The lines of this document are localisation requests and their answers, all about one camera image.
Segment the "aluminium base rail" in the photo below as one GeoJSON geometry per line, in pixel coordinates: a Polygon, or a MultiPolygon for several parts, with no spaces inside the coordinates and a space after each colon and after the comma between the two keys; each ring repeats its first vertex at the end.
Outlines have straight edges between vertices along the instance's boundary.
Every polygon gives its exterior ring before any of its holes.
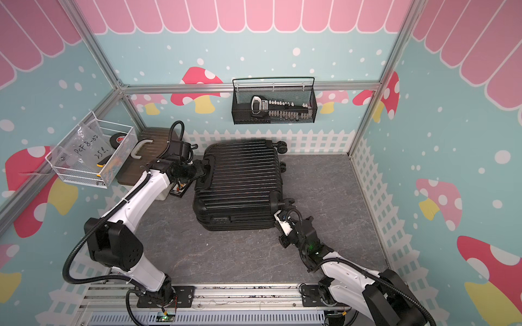
{"type": "Polygon", "coordinates": [[[348,306],[303,297],[300,283],[194,284],[165,309],[137,307],[135,296],[125,297],[129,289],[116,283],[89,286],[73,325],[132,325],[126,302],[143,325],[325,325],[328,315],[350,319],[354,314],[348,306]]]}

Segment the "black tape roll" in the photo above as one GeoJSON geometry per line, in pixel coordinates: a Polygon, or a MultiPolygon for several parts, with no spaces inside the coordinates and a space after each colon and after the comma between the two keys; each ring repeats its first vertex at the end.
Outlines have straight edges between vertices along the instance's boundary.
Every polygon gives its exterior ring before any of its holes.
{"type": "Polygon", "coordinates": [[[125,140],[126,133],[115,133],[110,137],[110,145],[113,149],[118,149],[120,144],[125,140]]]}

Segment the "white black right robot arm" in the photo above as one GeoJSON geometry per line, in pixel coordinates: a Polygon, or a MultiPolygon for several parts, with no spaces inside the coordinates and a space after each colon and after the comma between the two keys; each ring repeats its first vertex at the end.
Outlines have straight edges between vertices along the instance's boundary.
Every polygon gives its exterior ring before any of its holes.
{"type": "Polygon", "coordinates": [[[342,257],[323,244],[312,225],[293,206],[274,214],[283,247],[297,248],[308,272],[320,271],[323,304],[343,304],[372,319],[375,325],[436,325],[428,309],[393,270],[378,272],[342,257]]]}

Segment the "yellow black tool in bin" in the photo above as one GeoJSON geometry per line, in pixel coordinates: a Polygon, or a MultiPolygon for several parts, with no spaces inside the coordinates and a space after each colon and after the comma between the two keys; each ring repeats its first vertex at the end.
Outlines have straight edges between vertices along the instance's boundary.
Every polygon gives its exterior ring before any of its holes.
{"type": "Polygon", "coordinates": [[[104,167],[104,166],[105,166],[105,165],[110,161],[110,159],[112,158],[112,156],[113,156],[113,154],[111,154],[111,155],[109,155],[109,156],[107,156],[107,157],[104,157],[103,160],[101,160],[101,161],[99,161],[99,162],[97,163],[97,167],[98,167],[98,168],[103,168],[103,167],[104,167]]]}

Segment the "socket wrench set in basket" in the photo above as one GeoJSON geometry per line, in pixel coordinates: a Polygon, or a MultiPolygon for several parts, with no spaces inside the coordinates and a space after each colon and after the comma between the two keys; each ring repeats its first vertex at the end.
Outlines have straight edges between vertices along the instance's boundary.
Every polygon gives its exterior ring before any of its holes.
{"type": "Polygon", "coordinates": [[[314,121],[314,108],[307,103],[301,106],[294,102],[267,100],[253,96],[250,102],[250,114],[254,121],[266,123],[310,123],[314,121]]]}

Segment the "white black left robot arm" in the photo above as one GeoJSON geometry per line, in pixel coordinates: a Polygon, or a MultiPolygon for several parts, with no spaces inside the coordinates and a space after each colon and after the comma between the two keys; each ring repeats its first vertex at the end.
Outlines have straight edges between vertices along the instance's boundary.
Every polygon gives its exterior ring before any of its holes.
{"type": "Polygon", "coordinates": [[[107,280],[128,282],[138,297],[157,306],[168,306],[175,299],[171,278],[157,269],[144,254],[144,246],[135,231],[151,204],[166,192],[182,197],[191,184],[205,176],[203,164],[194,159],[197,145],[183,140],[185,125],[176,121],[169,129],[164,151],[148,163],[130,192],[99,219],[84,224],[85,235],[65,260],[62,276],[72,285],[107,280]],[[116,274],[76,278],[72,263],[82,247],[94,262],[112,268],[116,274]]]}

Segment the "clear plastic wall bin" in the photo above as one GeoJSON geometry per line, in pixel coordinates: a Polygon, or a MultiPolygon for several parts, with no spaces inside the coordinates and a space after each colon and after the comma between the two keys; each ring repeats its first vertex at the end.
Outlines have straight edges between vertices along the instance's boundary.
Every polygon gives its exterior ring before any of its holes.
{"type": "Polygon", "coordinates": [[[45,159],[65,183],[106,189],[137,142],[134,126],[101,120],[91,111],[46,154],[45,159]],[[110,145],[110,137],[115,133],[127,134],[118,149],[110,145]],[[97,163],[111,154],[110,161],[98,168],[97,163]]]}

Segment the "black parallel charging board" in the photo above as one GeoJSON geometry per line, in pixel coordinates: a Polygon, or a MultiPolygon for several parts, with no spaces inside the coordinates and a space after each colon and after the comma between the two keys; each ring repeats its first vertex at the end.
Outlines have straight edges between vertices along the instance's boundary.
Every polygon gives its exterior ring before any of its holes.
{"type": "Polygon", "coordinates": [[[169,190],[171,196],[182,198],[186,191],[190,188],[191,182],[188,183],[174,183],[173,187],[169,190]]]}

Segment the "white box with brown lid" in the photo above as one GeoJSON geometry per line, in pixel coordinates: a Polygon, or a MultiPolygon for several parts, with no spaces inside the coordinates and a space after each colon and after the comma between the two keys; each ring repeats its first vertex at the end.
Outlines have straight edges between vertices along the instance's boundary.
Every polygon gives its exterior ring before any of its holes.
{"type": "Polygon", "coordinates": [[[163,157],[167,149],[168,141],[179,140],[180,127],[177,126],[170,136],[168,128],[147,127],[138,137],[138,143],[131,150],[130,156],[125,160],[116,180],[121,186],[130,190],[144,172],[144,167],[156,167],[160,171],[167,173],[167,169],[179,159],[173,156],[163,157]]]}

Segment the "black hard-shell suitcase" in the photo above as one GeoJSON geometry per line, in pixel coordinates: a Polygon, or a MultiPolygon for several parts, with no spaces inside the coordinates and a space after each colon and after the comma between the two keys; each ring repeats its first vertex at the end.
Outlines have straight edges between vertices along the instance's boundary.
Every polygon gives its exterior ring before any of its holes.
{"type": "Polygon", "coordinates": [[[215,143],[194,161],[193,211],[209,231],[262,230],[275,226],[278,211],[294,208],[285,198],[279,159],[284,141],[247,139],[215,143]]]}

